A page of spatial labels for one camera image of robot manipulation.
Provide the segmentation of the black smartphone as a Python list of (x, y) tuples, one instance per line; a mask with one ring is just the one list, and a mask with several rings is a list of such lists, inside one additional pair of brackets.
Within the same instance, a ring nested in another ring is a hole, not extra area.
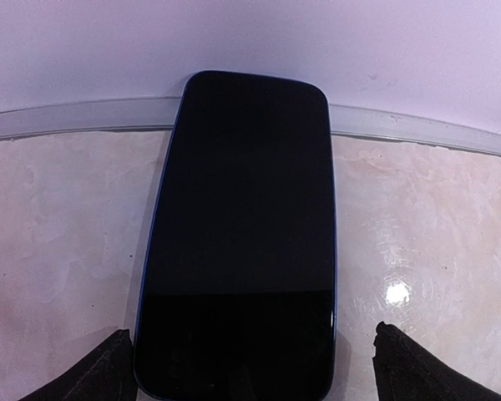
[(321, 400), (336, 345), (337, 230), (326, 96), (202, 71), (159, 184), (134, 376), (159, 400)]

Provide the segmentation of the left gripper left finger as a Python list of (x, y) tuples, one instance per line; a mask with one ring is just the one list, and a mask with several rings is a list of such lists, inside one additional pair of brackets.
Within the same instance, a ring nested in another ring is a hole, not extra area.
[(136, 400), (133, 344), (119, 329), (65, 373), (25, 396), (26, 400)]

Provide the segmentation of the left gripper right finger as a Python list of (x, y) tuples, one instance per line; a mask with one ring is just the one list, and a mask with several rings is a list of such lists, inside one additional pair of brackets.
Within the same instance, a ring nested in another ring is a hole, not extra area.
[(392, 324), (378, 323), (373, 368), (380, 400), (501, 400)]

